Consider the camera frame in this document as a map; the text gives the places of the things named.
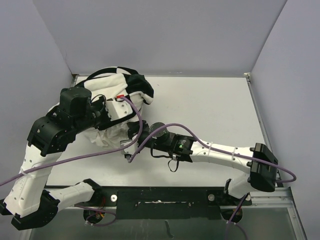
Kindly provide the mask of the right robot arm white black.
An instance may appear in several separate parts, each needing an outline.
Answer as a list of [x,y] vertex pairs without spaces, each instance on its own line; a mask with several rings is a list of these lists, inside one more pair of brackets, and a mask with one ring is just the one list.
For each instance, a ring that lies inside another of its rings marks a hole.
[[209,163],[241,171],[242,174],[229,178],[222,192],[223,200],[235,204],[252,191],[271,193],[276,188],[278,160],[263,143],[253,147],[238,147],[203,141],[190,133],[182,135],[168,130],[169,125],[156,122],[139,126],[129,125],[128,141],[122,141],[123,155],[135,157],[143,148],[164,152],[164,158],[177,163]]

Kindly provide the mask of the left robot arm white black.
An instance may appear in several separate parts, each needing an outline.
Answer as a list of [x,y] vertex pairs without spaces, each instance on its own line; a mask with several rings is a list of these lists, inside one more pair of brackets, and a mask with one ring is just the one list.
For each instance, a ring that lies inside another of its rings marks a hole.
[[79,203],[103,206],[102,187],[92,179],[60,190],[48,191],[45,185],[52,167],[76,135],[108,120],[105,101],[104,96],[93,97],[83,87],[64,88],[59,103],[33,123],[18,177],[0,201],[0,213],[12,215],[17,230],[41,228],[59,211]]

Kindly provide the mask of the white pillow insert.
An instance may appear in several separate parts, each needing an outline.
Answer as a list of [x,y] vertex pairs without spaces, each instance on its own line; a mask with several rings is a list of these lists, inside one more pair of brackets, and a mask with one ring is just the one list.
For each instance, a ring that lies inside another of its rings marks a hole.
[[135,111],[126,117],[111,121],[106,110],[103,110],[100,116],[102,122],[97,128],[90,127],[82,131],[82,135],[92,144],[106,150],[116,149],[120,147],[120,141],[128,138],[128,123],[137,124],[139,127],[139,118]]

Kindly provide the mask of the black white checkered pillowcase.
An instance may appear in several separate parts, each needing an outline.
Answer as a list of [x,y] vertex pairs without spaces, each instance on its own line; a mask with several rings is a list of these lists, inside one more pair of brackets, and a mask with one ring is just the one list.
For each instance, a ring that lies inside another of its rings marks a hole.
[[154,99],[154,89],[145,76],[122,66],[100,69],[77,82],[76,86],[90,90],[93,97],[104,95],[108,100],[124,95],[139,111]]

